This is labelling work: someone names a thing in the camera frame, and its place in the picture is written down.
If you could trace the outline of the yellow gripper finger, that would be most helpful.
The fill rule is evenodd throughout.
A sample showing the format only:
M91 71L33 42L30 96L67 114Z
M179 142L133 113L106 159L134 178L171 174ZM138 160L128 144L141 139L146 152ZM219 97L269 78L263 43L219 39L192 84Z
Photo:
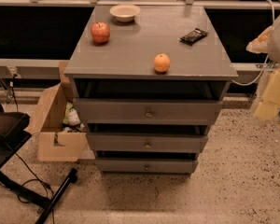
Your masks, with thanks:
M280 112L280 68L265 75L259 83L258 92L253 117L271 121Z

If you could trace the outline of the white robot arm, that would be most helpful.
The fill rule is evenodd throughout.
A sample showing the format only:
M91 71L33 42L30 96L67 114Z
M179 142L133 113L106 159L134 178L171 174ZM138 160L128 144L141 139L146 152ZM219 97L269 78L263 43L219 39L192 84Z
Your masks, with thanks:
M249 42L246 50L252 53L267 53L269 59L280 64L280 15L273 25L266 28L257 38ZM268 82L256 104L253 116L269 121L280 112L280 66L269 74Z

